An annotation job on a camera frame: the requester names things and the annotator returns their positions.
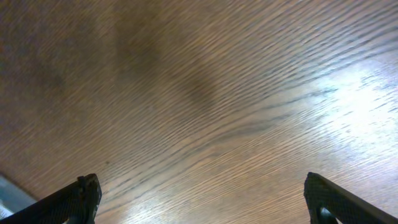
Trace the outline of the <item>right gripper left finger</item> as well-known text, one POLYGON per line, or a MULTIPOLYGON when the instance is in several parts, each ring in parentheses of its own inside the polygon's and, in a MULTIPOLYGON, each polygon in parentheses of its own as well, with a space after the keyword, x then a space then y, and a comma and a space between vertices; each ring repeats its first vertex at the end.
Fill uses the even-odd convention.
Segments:
POLYGON ((101 201, 96 174, 77 181, 1 220, 1 224, 94 224, 101 201))

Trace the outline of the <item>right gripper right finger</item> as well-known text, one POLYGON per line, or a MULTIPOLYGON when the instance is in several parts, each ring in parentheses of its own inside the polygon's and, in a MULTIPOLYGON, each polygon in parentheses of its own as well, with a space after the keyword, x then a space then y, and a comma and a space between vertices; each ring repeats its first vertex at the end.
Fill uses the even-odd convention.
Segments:
POLYGON ((307 174, 304 197, 311 224, 397 224, 396 217, 367 203, 317 173, 307 174))

